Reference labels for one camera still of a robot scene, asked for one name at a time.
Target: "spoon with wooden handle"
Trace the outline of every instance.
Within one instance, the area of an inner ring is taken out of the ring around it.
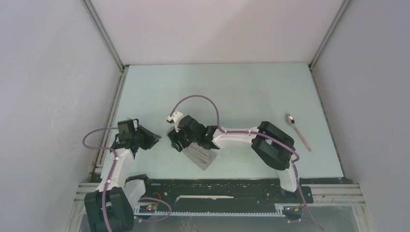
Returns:
[[[294,123],[294,117],[290,114],[286,115],[286,122],[289,124],[289,126],[293,127],[297,133],[297,135],[299,135],[299,138],[302,140],[302,142],[305,144],[306,148],[308,149],[308,151],[312,151],[312,148],[310,148],[309,144],[306,142],[305,138],[303,137],[302,133],[297,129],[295,123]]]

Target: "purple cable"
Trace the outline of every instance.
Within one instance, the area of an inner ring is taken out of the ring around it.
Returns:
[[[204,98],[204,99],[208,100],[208,101],[214,106],[215,111],[216,111],[216,113],[217,113],[217,127],[218,127],[218,129],[219,129],[221,132],[224,132],[224,133],[240,133],[240,134],[242,134],[242,133],[248,134],[248,133],[249,133],[249,131],[246,131],[246,130],[241,130],[241,131],[240,131],[240,130],[238,130],[238,131],[237,131],[237,130],[235,130],[235,131],[234,131],[234,130],[231,130],[231,131],[229,131],[229,130],[224,130],[224,129],[220,126],[219,111],[218,111],[217,106],[215,105],[215,103],[214,103],[210,98],[205,97],[205,96],[203,96],[203,95],[190,95],[190,96],[187,96],[187,97],[183,98],[182,100],[180,100],[180,101],[175,105],[175,107],[172,109],[172,112],[171,112],[169,115],[171,116],[171,115],[175,112],[176,108],[177,108],[183,101],[185,101],[185,100],[187,100],[187,99],[189,99],[189,98],[194,98],[194,97]],[[276,139],[274,139],[274,138],[272,138],[272,137],[270,137],[270,136],[268,136],[268,135],[266,135],[266,134],[263,134],[263,133],[260,133],[260,132],[254,132],[254,131],[251,131],[250,133],[251,133],[251,134],[256,134],[256,135],[262,136],[263,138],[266,138],[266,139],[269,139],[269,140],[271,140],[272,142],[274,142],[274,143],[278,144],[279,146],[285,148],[286,150],[288,150],[289,152],[291,152],[292,154],[294,154],[294,155],[296,156],[296,159],[292,160],[292,166],[293,166],[293,169],[294,169],[294,172],[295,172],[295,176],[296,176],[297,189],[299,190],[300,196],[302,197],[302,201],[303,201],[303,203],[304,203],[305,206],[306,206],[306,210],[309,212],[309,215],[310,215],[310,218],[311,218],[311,222],[313,222],[313,224],[315,224],[315,225],[323,232],[323,231],[324,231],[324,228],[323,228],[321,225],[319,225],[319,224],[317,223],[317,221],[315,220],[315,218],[313,217],[312,212],[310,211],[310,209],[309,209],[309,207],[308,207],[308,205],[307,205],[307,203],[306,203],[306,199],[305,199],[305,197],[303,196],[302,188],[301,188],[300,183],[299,183],[299,181],[298,181],[298,177],[299,177],[299,176],[298,176],[298,172],[297,172],[297,169],[296,169],[295,162],[299,161],[299,159],[300,159],[299,154],[297,154],[296,151],[294,151],[292,148],[288,147],[286,144],[284,144],[284,143],[282,143],[281,141],[278,141],[278,140],[276,140]]]
[[[152,197],[142,197],[142,198],[140,198],[140,201],[143,201],[143,200],[151,200],[151,201],[161,202],[162,204],[164,204],[164,205],[166,205],[166,206],[168,207],[169,212],[168,212],[167,215],[165,215],[165,217],[160,218],[160,219],[157,219],[157,220],[147,220],[147,219],[142,219],[142,218],[137,217],[137,218],[140,219],[141,221],[146,221],[146,222],[158,222],[158,221],[162,221],[162,220],[167,219],[167,218],[171,215],[171,213],[172,213],[171,206],[170,206],[167,202],[165,202],[165,201],[163,201],[163,200],[156,199],[156,198],[152,198]]]
[[[110,148],[110,147],[88,146],[88,145],[86,144],[86,138],[87,138],[89,135],[91,135],[92,133],[95,133],[95,132],[97,132],[97,131],[115,130],[115,129],[118,129],[118,128],[110,127],[110,128],[101,128],[101,129],[96,129],[96,130],[91,131],[90,133],[88,133],[88,134],[86,134],[86,135],[84,136],[84,138],[83,138],[83,146],[85,146],[86,148],[89,148],[89,149],[109,150],[109,151],[111,151],[111,152],[114,154],[114,158],[116,158],[116,157],[118,156],[117,152],[116,152],[114,149]],[[107,176],[107,182],[104,184],[104,189],[103,189],[103,191],[102,191],[102,216],[104,217],[105,226],[107,227],[108,232],[113,232],[113,230],[111,229],[110,222],[108,221],[107,209],[105,208],[105,197],[106,197],[106,195],[107,195],[108,180],[111,179],[111,176],[112,176],[112,174],[113,174],[113,171],[114,171],[114,168],[115,168],[116,163],[117,163],[117,160],[114,159],[113,165],[111,166],[110,172],[108,173],[108,176]]]

